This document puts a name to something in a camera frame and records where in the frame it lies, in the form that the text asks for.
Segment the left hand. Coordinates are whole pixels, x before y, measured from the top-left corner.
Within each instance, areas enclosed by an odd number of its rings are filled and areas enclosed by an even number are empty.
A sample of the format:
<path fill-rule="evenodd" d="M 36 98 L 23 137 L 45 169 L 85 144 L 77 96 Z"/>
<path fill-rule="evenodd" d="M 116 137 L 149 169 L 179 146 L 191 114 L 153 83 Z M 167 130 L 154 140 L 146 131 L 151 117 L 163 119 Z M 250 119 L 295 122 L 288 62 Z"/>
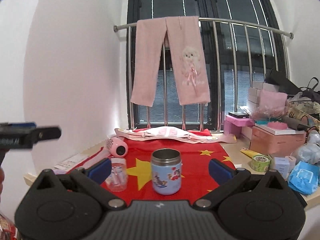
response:
<path fill-rule="evenodd" d="M 5 174 L 3 168 L 0 168 L 0 195 L 3 192 L 3 182 L 5 180 Z"/>

